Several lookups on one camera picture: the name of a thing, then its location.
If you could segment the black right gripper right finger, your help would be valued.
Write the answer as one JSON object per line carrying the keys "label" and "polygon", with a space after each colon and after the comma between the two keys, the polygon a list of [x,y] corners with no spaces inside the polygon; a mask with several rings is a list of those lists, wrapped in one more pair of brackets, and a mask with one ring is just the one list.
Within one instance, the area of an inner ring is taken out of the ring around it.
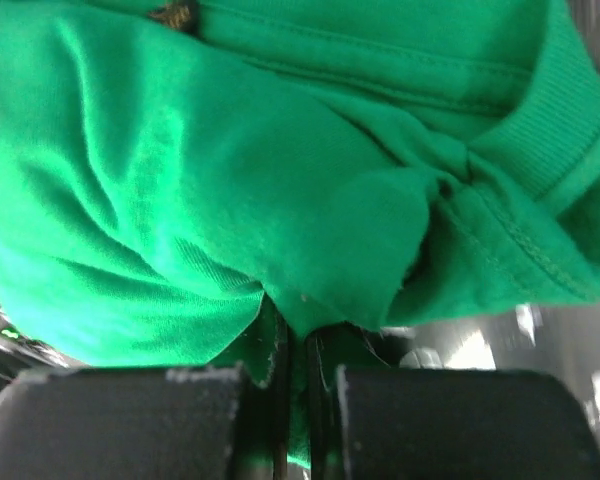
{"label": "black right gripper right finger", "polygon": [[350,326],[306,341],[315,479],[600,479],[572,394],[524,370],[385,362]]}

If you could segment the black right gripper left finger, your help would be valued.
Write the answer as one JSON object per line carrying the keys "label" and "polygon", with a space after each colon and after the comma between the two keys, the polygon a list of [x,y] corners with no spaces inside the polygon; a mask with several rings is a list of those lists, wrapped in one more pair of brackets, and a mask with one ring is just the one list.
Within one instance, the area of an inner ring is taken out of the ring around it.
{"label": "black right gripper left finger", "polygon": [[203,366],[90,368],[0,333],[0,479],[284,479],[288,369],[269,300]]}

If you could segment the green t-shirt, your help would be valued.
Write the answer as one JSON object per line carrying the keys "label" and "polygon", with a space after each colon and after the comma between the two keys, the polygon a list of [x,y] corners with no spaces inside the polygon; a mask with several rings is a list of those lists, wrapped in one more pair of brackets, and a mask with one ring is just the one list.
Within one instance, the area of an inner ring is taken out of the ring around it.
{"label": "green t-shirt", "polygon": [[600,302],[564,1],[0,1],[0,333],[257,374],[296,340]]}

